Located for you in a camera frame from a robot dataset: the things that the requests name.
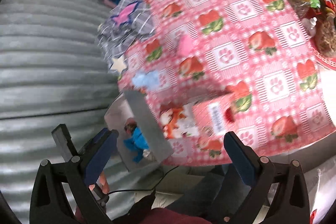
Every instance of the black cable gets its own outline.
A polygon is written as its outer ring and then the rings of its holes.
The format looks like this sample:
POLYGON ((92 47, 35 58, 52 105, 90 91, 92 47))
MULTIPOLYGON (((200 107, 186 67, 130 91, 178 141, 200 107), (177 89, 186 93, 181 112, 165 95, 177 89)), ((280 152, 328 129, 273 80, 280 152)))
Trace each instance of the black cable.
POLYGON ((132 190, 116 190, 116 191, 112 191, 109 192, 108 195, 110 194, 114 194, 114 193, 119 193, 119 192, 148 192, 148 191, 153 191, 155 190, 155 188, 160 184, 160 182, 165 178, 165 176, 170 172, 173 171, 174 169, 176 169, 178 166, 170 169, 166 174, 163 175, 163 177, 159 180, 159 182, 157 184, 155 184, 155 186, 152 189, 132 189, 132 190))

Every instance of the red sleeve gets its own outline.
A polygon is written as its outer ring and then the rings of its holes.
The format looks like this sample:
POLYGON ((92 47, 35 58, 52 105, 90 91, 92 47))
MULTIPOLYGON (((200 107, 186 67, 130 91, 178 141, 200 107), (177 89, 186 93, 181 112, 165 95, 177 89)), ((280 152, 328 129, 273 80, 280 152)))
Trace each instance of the red sleeve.
POLYGON ((155 208, 139 224, 211 224, 200 217, 180 215, 165 208, 155 208))

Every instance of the corrugated metal wall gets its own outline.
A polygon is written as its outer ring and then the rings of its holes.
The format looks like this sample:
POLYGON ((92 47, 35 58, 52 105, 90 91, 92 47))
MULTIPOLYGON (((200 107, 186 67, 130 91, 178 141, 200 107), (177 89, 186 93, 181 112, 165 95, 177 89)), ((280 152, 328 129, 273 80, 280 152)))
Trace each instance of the corrugated metal wall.
MULTIPOLYGON (((118 95, 116 78, 93 44, 109 11, 93 0, 0 3, 0 190, 22 223, 29 222, 40 161, 63 161, 51 130, 65 123, 80 148, 105 126, 106 108, 118 95)), ((105 172, 115 190, 139 186, 155 168, 128 173, 116 156, 105 172)), ((107 214, 113 219, 132 204, 133 193, 115 194, 107 214)))

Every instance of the blue gripper pad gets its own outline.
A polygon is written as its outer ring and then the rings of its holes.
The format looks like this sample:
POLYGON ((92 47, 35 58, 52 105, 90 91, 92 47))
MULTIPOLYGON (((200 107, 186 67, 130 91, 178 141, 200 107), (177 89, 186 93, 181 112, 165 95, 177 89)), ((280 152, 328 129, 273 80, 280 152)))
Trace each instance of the blue gripper pad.
MULTIPOLYGON (((97 143, 100 138, 109 132, 107 128, 103 128, 95 137, 92 142, 97 143)), ((112 133, 105 142, 101 145, 97 153, 91 158, 88 165, 84 170, 84 183, 86 186, 95 184, 103 171, 106 163, 111 157, 111 154, 117 149, 117 135, 112 133)))
POLYGON ((254 186, 257 181, 258 171, 256 170, 255 160, 258 159, 258 156, 254 153, 252 148, 245 146, 234 132, 228 132, 225 134, 224 148, 232 160, 232 163, 241 177, 241 180, 246 185, 254 186))

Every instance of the floor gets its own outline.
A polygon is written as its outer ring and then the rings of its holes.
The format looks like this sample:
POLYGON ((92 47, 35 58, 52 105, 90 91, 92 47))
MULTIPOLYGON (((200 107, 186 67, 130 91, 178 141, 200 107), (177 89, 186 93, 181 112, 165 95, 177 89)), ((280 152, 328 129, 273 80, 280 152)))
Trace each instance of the floor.
MULTIPOLYGON (((336 143, 336 133, 301 150, 272 156, 270 159, 273 162, 280 163, 289 163, 294 159, 298 160, 301 163, 303 171, 306 172, 317 167, 336 154, 334 143, 336 143)), ((204 172, 208 171, 208 169, 209 168, 192 168, 188 172, 189 174, 202 175, 204 172)))

